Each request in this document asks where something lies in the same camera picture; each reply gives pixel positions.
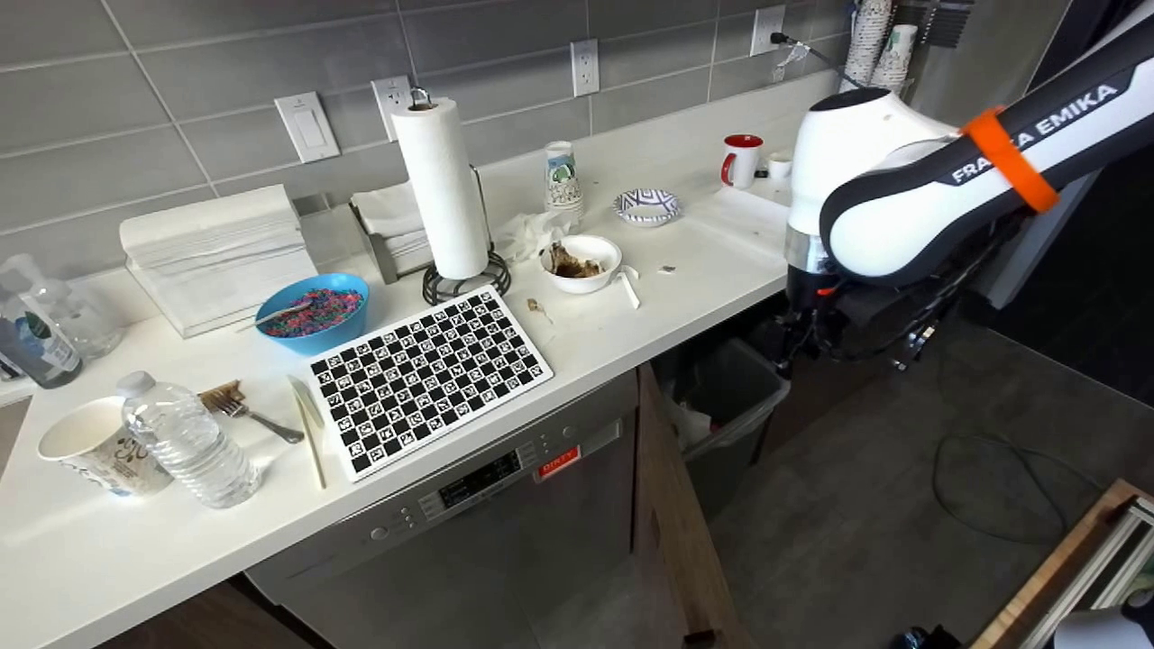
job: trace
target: cable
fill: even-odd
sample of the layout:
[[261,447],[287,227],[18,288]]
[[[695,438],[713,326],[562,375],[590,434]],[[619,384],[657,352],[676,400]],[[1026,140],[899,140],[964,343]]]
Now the cable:
[[831,64],[840,80],[849,80],[851,87],[866,87],[866,82],[860,82],[855,76],[849,76],[837,62],[831,62],[821,50],[814,50],[812,45],[803,45],[803,40],[792,40],[791,32],[773,32],[768,36],[768,45],[792,45],[792,47],[803,47],[803,53],[814,53],[821,64]]

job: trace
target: paper towel roll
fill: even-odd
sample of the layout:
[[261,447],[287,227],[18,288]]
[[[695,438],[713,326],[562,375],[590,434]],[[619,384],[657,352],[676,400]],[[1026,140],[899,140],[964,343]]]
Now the paper towel roll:
[[491,232],[461,143],[459,106],[435,98],[431,108],[392,116],[409,183],[439,278],[475,278],[486,266]]

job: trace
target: plate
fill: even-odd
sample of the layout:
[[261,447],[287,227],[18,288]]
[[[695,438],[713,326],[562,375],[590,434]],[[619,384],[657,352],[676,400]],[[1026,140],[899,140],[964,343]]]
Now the plate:
[[623,193],[612,206],[635,227],[663,227],[681,218],[681,197],[670,193]]

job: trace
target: paper cup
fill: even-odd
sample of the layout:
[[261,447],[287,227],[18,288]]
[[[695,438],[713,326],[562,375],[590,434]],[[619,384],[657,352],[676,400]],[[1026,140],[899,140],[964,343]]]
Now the paper cup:
[[122,400],[104,396],[69,413],[41,438],[41,458],[69,465],[114,497],[170,488],[170,473],[122,426]]

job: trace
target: electrical outlet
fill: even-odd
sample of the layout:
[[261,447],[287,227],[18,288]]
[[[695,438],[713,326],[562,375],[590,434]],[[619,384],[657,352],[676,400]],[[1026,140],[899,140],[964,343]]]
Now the electrical outlet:
[[786,29],[786,4],[753,10],[751,58],[774,50],[773,32]]
[[409,113],[409,106],[411,106],[409,76],[375,80],[372,98],[375,98],[375,113],[387,124],[387,137],[398,140],[392,116]]
[[330,116],[319,93],[293,93],[274,102],[287,140],[301,163],[332,159],[338,157]]
[[575,98],[604,90],[604,53],[596,40],[570,45]]

